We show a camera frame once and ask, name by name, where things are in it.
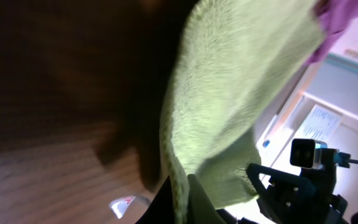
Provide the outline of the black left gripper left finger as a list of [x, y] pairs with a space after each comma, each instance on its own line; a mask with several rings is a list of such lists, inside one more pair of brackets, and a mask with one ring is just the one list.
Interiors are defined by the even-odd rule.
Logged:
[[174, 224], [173, 197], [170, 178], [167, 177], [145, 213], [135, 224]]

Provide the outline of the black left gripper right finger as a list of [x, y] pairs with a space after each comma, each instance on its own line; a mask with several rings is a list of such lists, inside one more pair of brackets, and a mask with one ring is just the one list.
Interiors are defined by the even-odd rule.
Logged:
[[188, 196], [188, 223], [189, 224], [226, 224], [194, 174], [187, 176], [190, 186]]

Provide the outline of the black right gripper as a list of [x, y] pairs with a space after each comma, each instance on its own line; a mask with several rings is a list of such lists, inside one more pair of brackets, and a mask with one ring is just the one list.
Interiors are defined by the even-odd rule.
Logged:
[[336, 166], [302, 169], [300, 175], [250, 164], [261, 214], [279, 224], [346, 224], [347, 201], [334, 195]]

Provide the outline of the green microfiber cloth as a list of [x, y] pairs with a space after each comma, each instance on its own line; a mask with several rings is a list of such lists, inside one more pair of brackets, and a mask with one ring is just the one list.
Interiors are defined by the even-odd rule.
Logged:
[[252, 200], [260, 162], [252, 126], [324, 39], [314, 1], [198, 1], [182, 33], [160, 120], [173, 221], [188, 223], [190, 185], [215, 208]]

